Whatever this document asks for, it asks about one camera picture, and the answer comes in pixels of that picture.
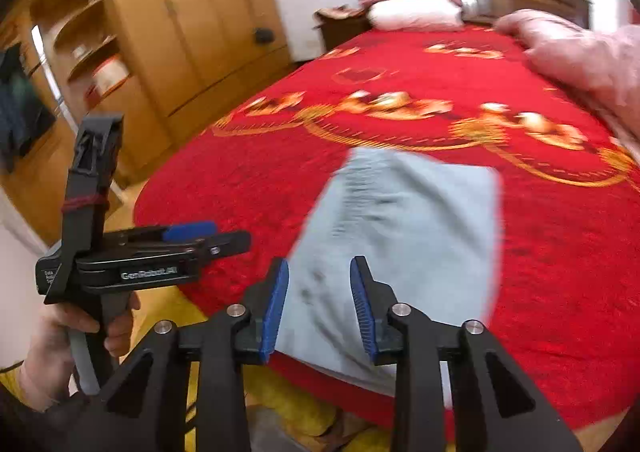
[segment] hand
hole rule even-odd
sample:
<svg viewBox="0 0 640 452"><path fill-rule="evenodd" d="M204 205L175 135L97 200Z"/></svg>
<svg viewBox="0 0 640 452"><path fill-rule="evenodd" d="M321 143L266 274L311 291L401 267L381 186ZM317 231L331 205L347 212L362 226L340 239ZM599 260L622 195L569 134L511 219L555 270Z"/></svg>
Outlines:
<svg viewBox="0 0 640 452"><path fill-rule="evenodd" d="M132 309L140 309L135 292L129 298L129 309L114 318L107 327L104 347L111 356L129 351L133 328ZM20 368L20 386L26 403L45 410L68 396L68 384L74 368L66 329L97 333L100 325L79 307L68 304L44 305L36 332L25 361Z"/></svg>

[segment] white pillow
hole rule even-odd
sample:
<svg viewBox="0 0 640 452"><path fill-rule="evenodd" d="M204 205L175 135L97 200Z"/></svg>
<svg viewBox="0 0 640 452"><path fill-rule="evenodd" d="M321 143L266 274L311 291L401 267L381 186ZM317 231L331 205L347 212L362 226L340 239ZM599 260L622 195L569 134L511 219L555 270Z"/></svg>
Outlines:
<svg viewBox="0 0 640 452"><path fill-rule="evenodd" d="M450 0L385 0L371 6L369 21L382 31L458 31L460 8Z"/></svg>

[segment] red bedspread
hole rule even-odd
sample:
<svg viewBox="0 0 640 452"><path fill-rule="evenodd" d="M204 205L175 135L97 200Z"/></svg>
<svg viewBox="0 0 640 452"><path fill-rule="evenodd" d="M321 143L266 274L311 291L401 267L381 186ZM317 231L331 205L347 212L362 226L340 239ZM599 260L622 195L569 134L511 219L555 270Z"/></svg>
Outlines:
<svg viewBox="0 0 640 452"><path fill-rule="evenodd" d="M360 90L370 94L348 98ZM403 94L375 100L388 92ZM640 171L603 125L527 68L514 40L478 27L368 32L257 98L176 154L136 204L139 225L212 219L251 231L248 254L182 288L205 313L238 301L288 254L350 147L491 166L504 216L492 332L572 427L630 404L640 390ZM538 115L518 116L527 112ZM390 398L278 353L271 365L391 423Z"/></svg>

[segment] dark hanging clothes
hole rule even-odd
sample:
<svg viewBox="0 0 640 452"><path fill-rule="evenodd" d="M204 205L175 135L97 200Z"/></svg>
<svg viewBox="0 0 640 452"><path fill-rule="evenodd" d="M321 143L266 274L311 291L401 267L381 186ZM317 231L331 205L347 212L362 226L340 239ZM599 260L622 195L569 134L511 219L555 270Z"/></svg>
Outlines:
<svg viewBox="0 0 640 452"><path fill-rule="evenodd" d="M0 166L14 170L33 143L55 123L22 69L20 44L0 53Z"/></svg>

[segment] light blue garment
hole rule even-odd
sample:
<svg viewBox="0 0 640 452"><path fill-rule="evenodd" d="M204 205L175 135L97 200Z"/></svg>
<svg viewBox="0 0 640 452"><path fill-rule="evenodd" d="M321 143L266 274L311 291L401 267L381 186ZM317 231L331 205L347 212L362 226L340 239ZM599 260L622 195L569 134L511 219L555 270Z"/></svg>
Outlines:
<svg viewBox="0 0 640 452"><path fill-rule="evenodd" d="M393 395L395 366L373 366L362 346L351 258L364 255L374 279L432 320L456 326L486 321L498 286L497 201L493 169L353 149L289 255L276 349L351 384ZM447 399L446 372L443 382Z"/></svg>

